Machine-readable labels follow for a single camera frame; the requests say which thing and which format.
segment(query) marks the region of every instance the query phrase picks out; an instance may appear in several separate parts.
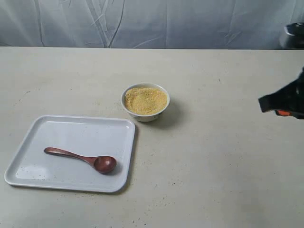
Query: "white bowl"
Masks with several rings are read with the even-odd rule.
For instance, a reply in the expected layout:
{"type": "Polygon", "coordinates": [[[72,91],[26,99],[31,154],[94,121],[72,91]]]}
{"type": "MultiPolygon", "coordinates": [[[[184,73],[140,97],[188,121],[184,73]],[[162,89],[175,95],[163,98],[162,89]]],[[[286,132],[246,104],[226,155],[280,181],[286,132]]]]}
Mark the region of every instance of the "white bowl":
{"type": "Polygon", "coordinates": [[[130,114],[130,116],[135,118],[135,120],[140,121],[140,122],[149,122],[149,121],[152,121],[152,120],[156,120],[162,114],[162,112],[168,107],[168,105],[170,103],[170,97],[169,97],[168,92],[164,88],[162,88],[161,86],[159,86],[157,84],[154,84],[154,83],[139,83],[139,84],[135,84],[135,85],[130,86],[129,88],[127,88],[123,92],[122,98],[121,98],[121,103],[122,103],[123,108],[130,114]],[[163,91],[167,95],[167,105],[162,110],[160,110],[158,113],[151,114],[151,115],[139,115],[139,114],[133,113],[129,109],[127,109],[126,106],[125,106],[125,94],[129,89],[132,89],[132,88],[157,88],[157,89],[163,91]]]}

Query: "table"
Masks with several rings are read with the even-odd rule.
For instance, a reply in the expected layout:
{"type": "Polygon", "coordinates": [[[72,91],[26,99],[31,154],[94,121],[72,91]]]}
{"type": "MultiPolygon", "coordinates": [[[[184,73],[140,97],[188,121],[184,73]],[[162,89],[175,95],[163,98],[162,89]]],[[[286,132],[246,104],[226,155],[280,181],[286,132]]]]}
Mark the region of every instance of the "table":
{"type": "Polygon", "coordinates": [[[115,194],[11,187],[0,227],[300,228],[304,121],[257,99],[296,79],[303,51],[0,48],[0,174],[45,114],[130,116],[122,91],[162,85],[171,105],[136,122],[132,167],[115,194]]]}

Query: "brown spoon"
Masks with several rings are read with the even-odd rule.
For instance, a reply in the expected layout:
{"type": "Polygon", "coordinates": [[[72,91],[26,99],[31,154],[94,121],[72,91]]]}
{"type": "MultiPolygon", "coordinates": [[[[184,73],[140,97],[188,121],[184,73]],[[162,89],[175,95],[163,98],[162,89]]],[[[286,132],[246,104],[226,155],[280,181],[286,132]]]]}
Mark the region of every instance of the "brown spoon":
{"type": "Polygon", "coordinates": [[[84,157],[78,154],[71,153],[69,151],[64,151],[62,149],[53,148],[53,147],[45,148],[44,152],[47,154],[68,156],[68,157],[81,159],[89,163],[94,169],[96,169],[100,173],[107,173],[112,171],[117,164],[116,159],[111,156],[84,157]]]}

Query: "white backdrop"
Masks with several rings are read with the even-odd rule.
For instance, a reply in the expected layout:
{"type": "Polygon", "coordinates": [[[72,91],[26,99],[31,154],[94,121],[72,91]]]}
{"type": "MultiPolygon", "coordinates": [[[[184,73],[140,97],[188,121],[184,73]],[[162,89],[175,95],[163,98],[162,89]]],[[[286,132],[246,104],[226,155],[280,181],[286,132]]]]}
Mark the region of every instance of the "white backdrop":
{"type": "Polygon", "coordinates": [[[0,0],[0,46],[277,49],[304,0],[0,0]]]}

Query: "breadcrumbs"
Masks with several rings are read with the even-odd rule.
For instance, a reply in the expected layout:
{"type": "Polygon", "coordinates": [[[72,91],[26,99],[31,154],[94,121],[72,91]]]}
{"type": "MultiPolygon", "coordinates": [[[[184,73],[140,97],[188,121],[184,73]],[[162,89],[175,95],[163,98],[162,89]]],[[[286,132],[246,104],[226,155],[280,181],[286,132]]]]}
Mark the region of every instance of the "breadcrumbs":
{"type": "Polygon", "coordinates": [[[158,113],[167,105],[167,95],[156,88],[132,88],[126,92],[125,106],[139,115],[158,113]]]}

